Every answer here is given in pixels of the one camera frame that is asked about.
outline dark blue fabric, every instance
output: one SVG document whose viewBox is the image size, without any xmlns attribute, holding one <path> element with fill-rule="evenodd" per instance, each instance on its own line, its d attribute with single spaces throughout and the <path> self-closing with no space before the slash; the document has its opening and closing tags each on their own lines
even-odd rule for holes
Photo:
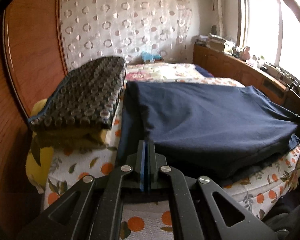
<svg viewBox="0 0 300 240">
<path fill-rule="evenodd" d="M 194 68 L 195 68 L 196 71 L 198 71 L 204 77 L 214 77 L 211 73 L 209 73 L 204 68 L 202 68 L 198 65 L 194 65 Z"/>
<path fill-rule="evenodd" d="M 253 86 L 128 82 L 117 164 L 140 139 L 185 175 L 237 181 L 293 149 L 295 114 Z"/>
</svg>

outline patterned pillow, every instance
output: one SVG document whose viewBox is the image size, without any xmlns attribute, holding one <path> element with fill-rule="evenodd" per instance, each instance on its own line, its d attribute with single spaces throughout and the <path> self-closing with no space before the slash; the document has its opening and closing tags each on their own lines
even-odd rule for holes
<svg viewBox="0 0 300 240">
<path fill-rule="evenodd" d="M 111 129 L 125 74 L 122 57 L 98 58 L 74 69 L 38 115 L 28 119 L 31 129 Z"/>
</svg>

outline silver bolt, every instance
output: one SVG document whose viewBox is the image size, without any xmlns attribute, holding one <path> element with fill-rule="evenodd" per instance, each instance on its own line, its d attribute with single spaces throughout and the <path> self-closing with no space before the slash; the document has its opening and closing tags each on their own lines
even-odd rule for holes
<svg viewBox="0 0 300 240">
<path fill-rule="evenodd" d="M 162 167 L 160 168 L 160 170 L 161 170 L 162 172 L 169 172 L 169 171 L 171 171 L 171 168 L 170 168 L 169 166 L 167 166 L 167 165 L 164 165 L 164 166 L 162 166 Z"/>
<path fill-rule="evenodd" d="M 201 176 L 201 177 L 199 177 L 199 181 L 202 184 L 208 184 L 210 182 L 210 178 L 207 176 Z"/>
<path fill-rule="evenodd" d="M 93 177 L 90 175 L 87 175 L 87 176 L 84 176 L 82 180 L 85 183 L 90 183 L 91 181 L 93 181 Z"/>
<path fill-rule="evenodd" d="M 129 165 L 123 165 L 123 166 L 121 167 L 121 170 L 122 170 L 122 171 L 125 171 L 125 172 L 131 171 L 131 167 L 130 167 Z"/>
</svg>

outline bed sheet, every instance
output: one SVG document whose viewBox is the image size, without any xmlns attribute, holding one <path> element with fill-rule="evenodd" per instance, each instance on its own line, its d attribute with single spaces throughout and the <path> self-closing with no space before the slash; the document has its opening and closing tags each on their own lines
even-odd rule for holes
<svg viewBox="0 0 300 240">
<path fill-rule="evenodd" d="M 126 81 L 195 82 L 212 85 L 240 86 L 229 78 L 204 78 L 193 64 L 142 64 L 127 67 Z M 43 208 L 59 198 L 85 175 L 98 178 L 114 168 L 121 134 L 121 96 L 113 129 L 106 135 L 103 149 L 55 149 L 46 184 Z M 242 179 L 224 190 L 237 202 L 262 219 L 275 202 L 294 189 L 300 176 L 300 145 L 262 171 Z M 122 214 L 121 239 L 173 239 L 168 201 L 126 204 Z"/>
</svg>

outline patterned wall covering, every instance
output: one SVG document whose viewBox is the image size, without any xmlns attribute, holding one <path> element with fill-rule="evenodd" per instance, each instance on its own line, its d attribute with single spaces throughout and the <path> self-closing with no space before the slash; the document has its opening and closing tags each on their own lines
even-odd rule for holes
<svg viewBox="0 0 300 240">
<path fill-rule="evenodd" d="M 109 55 L 133 64 L 143 51 L 187 60 L 189 0 L 61 0 L 60 10 L 69 71 Z"/>
</svg>

